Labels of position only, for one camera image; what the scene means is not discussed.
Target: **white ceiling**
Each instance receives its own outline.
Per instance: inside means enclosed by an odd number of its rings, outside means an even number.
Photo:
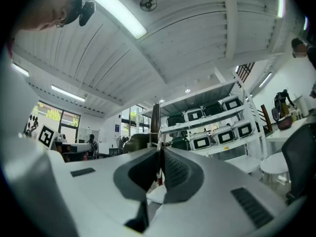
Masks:
[[[27,80],[41,98],[108,118],[143,101],[152,105],[184,95],[187,87],[216,84],[215,66],[270,59],[273,35],[286,36],[296,24],[291,19],[275,33],[277,0],[236,0],[237,6],[225,0],[157,0],[150,13],[140,9],[141,0],[120,1],[147,29],[140,39],[98,4],[84,27],[76,21],[62,29],[19,33],[13,61],[30,72]],[[237,21],[228,22],[227,13]],[[235,33],[228,33],[228,24]],[[281,51],[281,42],[273,43],[274,50]],[[70,104],[73,99],[52,92],[52,84],[86,102]]]

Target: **black rubber pad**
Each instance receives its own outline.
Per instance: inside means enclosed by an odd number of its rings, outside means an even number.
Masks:
[[[93,169],[93,168],[84,168],[84,169],[72,171],[72,172],[70,172],[70,173],[71,173],[71,175],[72,175],[73,177],[76,177],[76,176],[86,175],[86,174],[92,173],[92,172],[94,172],[94,171],[95,171],[95,169]]]
[[[239,188],[232,190],[231,192],[256,228],[260,228],[273,220],[272,215],[248,190],[245,188]]]

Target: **metal shelving unit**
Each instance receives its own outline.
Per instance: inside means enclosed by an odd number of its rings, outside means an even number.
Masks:
[[[239,98],[243,101],[242,106],[210,117],[200,118],[198,120],[181,123],[170,127],[162,127],[160,128],[160,134],[163,135],[182,130],[193,129],[200,126],[223,121],[232,118],[238,114],[241,114],[244,119],[247,119],[252,123],[254,129],[252,135],[242,139],[234,140],[223,145],[216,145],[200,150],[191,150],[190,152],[208,157],[212,154],[217,154],[244,145],[244,155],[227,160],[226,162],[236,166],[246,173],[250,173],[257,170],[260,166],[261,160],[267,157],[266,138],[260,122],[258,122],[260,131],[257,131],[255,122],[260,119],[260,116],[250,96],[250,93],[245,88],[243,82],[240,80],[238,75],[234,72],[233,75],[236,78],[234,80],[225,81],[209,88],[160,104],[160,119],[166,119],[167,116],[175,112],[185,112],[188,109],[198,108],[201,106],[205,106],[206,104],[209,104],[211,102],[220,101],[230,95],[232,89],[237,82],[238,86],[235,87],[237,91],[234,91],[234,94],[238,95]],[[138,113],[138,115],[144,115],[151,118],[152,110],[153,109],[145,110],[141,113]]]

